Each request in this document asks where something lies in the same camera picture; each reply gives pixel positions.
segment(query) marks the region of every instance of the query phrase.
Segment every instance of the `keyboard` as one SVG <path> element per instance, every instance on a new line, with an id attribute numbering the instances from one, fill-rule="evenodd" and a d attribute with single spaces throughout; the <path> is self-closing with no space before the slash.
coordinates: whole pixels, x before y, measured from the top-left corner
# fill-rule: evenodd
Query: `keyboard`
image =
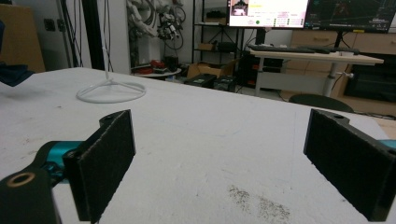
<path id="1" fill-rule="evenodd" d="M 312 49 L 300 49 L 300 48 L 279 48 L 270 47 L 263 45 L 248 45 L 249 48 L 256 51 L 272 51 L 272 52 L 290 52 L 290 53 L 315 53 Z"/>
<path id="2" fill-rule="evenodd" d="M 299 46 L 297 49 L 312 49 L 316 53 L 331 53 L 336 51 L 346 51 L 353 52 L 354 55 L 359 55 L 360 51 L 358 49 L 350 49 L 350 48 L 335 48 L 335 47 L 325 47 L 325 46 Z"/>

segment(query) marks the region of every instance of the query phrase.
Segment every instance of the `shelving unit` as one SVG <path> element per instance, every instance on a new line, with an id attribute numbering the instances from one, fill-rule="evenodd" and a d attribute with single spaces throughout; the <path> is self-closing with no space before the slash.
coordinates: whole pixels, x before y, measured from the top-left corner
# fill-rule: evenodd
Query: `shelving unit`
<path id="1" fill-rule="evenodd" d="M 192 16 L 192 49 L 191 49 L 191 62 L 195 63 L 195 52 L 199 52 L 199 61 L 203 60 L 204 53 L 217 53 L 219 55 L 219 63 L 222 63 L 222 57 L 223 54 L 225 53 L 233 53 L 233 58 L 236 59 L 238 57 L 238 53 L 241 53 L 241 49 L 243 48 L 243 41 L 244 41 L 244 32 L 241 32 L 240 28 L 234 28 L 230 27 L 227 25 L 212 25 L 212 24 L 204 24 L 200 22 L 205 21 L 205 0 L 200 0 L 202 1 L 202 13 L 201 13 L 201 20 L 196 21 L 196 1 L 193 0 L 193 16 Z M 201 29 L 201 34 L 199 38 L 195 37 L 195 31 L 196 29 L 199 28 Z M 214 31 L 217 30 L 217 32 L 214 35 L 205 35 L 208 33 L 208 31 Z M 229 35 L 228 31 L 234 31 L 235 34 Z M 236 48 L 234 51 L 219 51 L 217 49 L 215 50 L 204 50 L 204 49 L 198 49 L 196 46 L 199 43 L 212 43 L 213 41 L 218 40 L 218 42 L 233 42 L 236 44 Z"/>

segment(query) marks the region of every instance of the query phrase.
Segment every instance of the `desk leg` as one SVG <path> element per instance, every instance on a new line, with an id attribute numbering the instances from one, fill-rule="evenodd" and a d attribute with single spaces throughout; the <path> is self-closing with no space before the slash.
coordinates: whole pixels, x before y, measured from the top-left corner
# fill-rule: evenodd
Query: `desk leg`
<path id="1" fill-rule="evenodd" d="M 260 57 L 259 70 L 257 70 L 256 77 L 256 90 L 254 91 L 255 96 L 259 96 L 260 93 L 260 85 L 261 85 L 261 77 L 262 77 L 262 66 L 264 65 L 264 58 Z"/>
<path id="2" fill-rule="evenodd" d="M 332 93 L 332 85 L 334 85 L 335 81 L 335 74 L 337 73 L 337 67 L 338 63 L 332 63 L 332 70 L 330 71 L 330 74 L 326 78 L 326 82 L 323 86 L 323 95 L 324 96 L 329 96 Z"/>

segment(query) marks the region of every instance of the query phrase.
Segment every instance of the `monitor screen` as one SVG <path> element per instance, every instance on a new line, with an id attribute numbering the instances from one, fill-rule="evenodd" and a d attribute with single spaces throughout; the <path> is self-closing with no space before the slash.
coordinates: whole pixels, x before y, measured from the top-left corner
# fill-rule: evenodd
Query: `monitor screen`
<path id="1" fill-rule="evenodd" d="M 305 28 L 387 33 L 396 10 L 395 0 L 311 0 Z"/>
<path id="2" fill-rule="evenodd" d="M 227 0 L 228 25 L 304 28 L 309 0 Z"/>

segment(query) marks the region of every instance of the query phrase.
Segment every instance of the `black chair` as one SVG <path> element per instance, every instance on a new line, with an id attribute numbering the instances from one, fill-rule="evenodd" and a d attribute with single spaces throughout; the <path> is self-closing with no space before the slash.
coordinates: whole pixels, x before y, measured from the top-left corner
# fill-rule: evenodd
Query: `black chair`
<path id="1" fill-rule="evenodd" d="M 289 102 L 298 105 L 311 105 L 311 106 L 321 107 L 331 110 L 354 113 L 352 107 L 350 107 L 349 105 L 341 101 L 335 100 L 333 98 L 322 95 L 315 95 L 315 94 L 293 95 L 289 98 Z"/>

